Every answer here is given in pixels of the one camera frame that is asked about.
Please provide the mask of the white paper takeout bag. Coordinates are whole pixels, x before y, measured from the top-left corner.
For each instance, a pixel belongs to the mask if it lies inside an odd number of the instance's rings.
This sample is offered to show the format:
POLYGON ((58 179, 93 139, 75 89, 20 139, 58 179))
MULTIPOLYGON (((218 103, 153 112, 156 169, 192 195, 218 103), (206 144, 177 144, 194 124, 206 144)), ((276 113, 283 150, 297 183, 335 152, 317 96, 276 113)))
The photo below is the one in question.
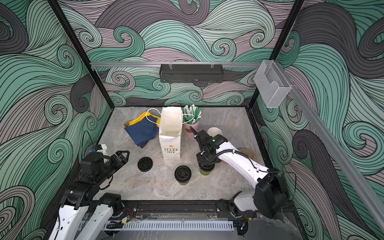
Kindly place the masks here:
POLYGON ((181 107, 163 107, 162 111, 155 108, 147 110, 146 119, 159 128, 159 141, 164 160, 176 160, 181 156, 181 135, 183 128, 183 111, 181 107), (156 110, 160 116, 160 122, 151 121, 148 112, 156 110))

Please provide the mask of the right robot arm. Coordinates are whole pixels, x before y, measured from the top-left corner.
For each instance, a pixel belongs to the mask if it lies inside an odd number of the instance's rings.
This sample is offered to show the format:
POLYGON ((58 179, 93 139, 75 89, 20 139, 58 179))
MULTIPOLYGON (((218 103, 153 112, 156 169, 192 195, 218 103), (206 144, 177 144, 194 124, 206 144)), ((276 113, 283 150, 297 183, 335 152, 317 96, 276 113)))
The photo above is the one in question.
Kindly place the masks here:
POLYGON ((272 219, 284 207, 289 191, 283 171, 256 163, 220 134, 212 137, 204 130, 197 132, 193 127, 190 130, 201 150, 196 154, 200 169, 208 171, 215 164, 225 162, 253 187, 253 193, 238 192, 229 200, 228 208, 235 218, 252 211, 272 219))

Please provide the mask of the brown pulp cup carrier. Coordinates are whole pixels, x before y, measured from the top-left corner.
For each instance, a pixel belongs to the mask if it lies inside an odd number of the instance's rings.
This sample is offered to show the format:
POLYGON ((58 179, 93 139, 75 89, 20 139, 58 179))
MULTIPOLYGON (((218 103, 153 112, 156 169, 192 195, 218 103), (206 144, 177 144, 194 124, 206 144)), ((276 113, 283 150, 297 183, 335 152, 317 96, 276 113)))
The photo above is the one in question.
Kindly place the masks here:
POLYGON ((253 150, 250 150, 250 149, 247 149, 247 148, 239 148, 239 151, 241 153, 249 156, 249 158, 251 160, 253 160, 254 162, 258 162, 257 154, 253 150))

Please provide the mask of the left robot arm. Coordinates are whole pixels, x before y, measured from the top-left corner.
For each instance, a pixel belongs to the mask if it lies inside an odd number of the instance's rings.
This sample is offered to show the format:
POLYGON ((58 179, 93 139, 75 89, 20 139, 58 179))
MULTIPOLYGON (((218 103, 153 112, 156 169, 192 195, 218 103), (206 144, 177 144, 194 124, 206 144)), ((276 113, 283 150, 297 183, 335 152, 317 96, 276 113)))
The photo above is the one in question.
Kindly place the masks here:
POLYGON ((81 160, 80 177, 66 188, 60 200, 58 218, 50 240, 95 240, 111 217, 123 213, 121 195, 105 193, 88 223, 77 235, 94 196, 102 190, 100 185, 113 179, 114 173, 128 163, 129 155, 129 151, 117 151, 110 157, 94 152, 81 160))

